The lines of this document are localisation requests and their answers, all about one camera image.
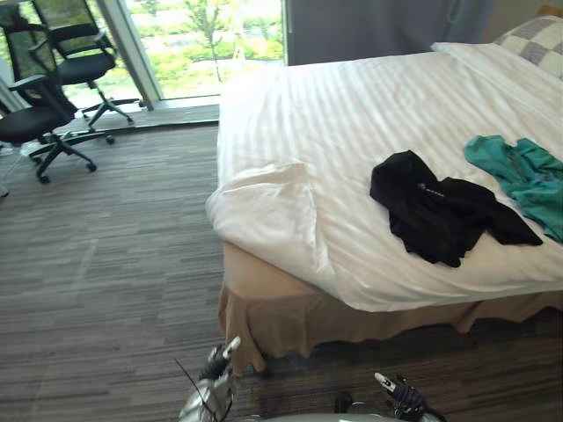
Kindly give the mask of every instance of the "white bedsheet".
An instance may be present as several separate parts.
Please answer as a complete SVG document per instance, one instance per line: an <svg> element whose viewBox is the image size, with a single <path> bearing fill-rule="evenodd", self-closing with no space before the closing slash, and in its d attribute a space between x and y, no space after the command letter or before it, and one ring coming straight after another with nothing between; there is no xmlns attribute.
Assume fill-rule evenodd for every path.
<svg viewBox="0 0 563 422"><path fill-rule="evenodd" d="M529 137L561 159L563 83L495 45L280 69L231 86L207 210L221 238L357 309L392 311L563 289L563 246L487 233L459 268L405 251L369 197L372 168L411 149L516 209L467 163L475 135Z"/></svg>

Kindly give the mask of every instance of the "checkered pillow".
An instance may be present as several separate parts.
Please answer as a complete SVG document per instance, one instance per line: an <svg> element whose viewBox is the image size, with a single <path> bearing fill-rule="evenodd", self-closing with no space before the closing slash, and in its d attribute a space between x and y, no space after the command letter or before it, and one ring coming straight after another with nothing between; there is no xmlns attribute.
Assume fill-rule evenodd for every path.
<svg viewBox="0 0 563 422"><path fill-rule="evenodd" d="M502 35L496 44L563 79L563 19L541 16Z"/></svg>

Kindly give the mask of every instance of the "black hoodie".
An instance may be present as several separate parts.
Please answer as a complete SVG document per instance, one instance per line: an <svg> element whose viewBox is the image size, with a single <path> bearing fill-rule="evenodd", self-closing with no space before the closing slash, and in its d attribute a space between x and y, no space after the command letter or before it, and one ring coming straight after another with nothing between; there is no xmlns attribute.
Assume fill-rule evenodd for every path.
<svg viewBox="0 0 563 422"><path fill-rule="evenodd" d="M391 232L406 250L432 263L460 266L485 230L501 244L542 244L494 193L459 178L438 181L410 150L373 169L369 196L389 209Z"/></svg>

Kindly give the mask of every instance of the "green shirt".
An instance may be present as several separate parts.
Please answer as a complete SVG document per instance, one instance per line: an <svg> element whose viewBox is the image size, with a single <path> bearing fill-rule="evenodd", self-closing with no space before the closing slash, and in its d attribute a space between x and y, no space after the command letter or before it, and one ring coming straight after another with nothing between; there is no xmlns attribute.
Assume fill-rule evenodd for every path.
<svg viewBox="0 0 563 422"><path fill-rule="evenodd" d="M515 147L501 136L476 136L465 158L491 173L523 214L540 223L547 236L563 242L563 163L527 138Z"/></svg>

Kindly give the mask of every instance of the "floor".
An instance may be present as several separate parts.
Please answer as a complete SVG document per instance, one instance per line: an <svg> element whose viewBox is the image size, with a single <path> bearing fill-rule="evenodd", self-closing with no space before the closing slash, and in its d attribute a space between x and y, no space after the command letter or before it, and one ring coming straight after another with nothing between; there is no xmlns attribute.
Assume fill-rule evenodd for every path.
<svg viewBox="0 0 563 422"><path fill-rule="evenodd" d="M62 156L42 186L21 160L0 200L0 421L174 421L222 340L221 245L205 199L216 127L80 144L99 169ZM10 159L0 157L0 174ZM560 422L562 318L478 322L384 342L327 344L269 360L238 381L231 420L331 411L342 390L386 412L373 372L401 373L449 421Z"/></svg>
<svg viewBox="0 0 563 422"><path fill-rule="evenodd" d="M171 107L160 108L147 112L137 105L128 105L127 113L134 120L133 125L128 125L124 117L118 113L106 113L93 126L98 130L123 129L124 127L150 127L155 125L179 125L188 122L210 122L219 120L219 105L200 105L200 106L177 106L181 104L179 100L174 101ZM74 119L65 127L61 127L56 132L64 133L68 131L80 132L87 131L89 128L86 121L82 118Z"/></svg>

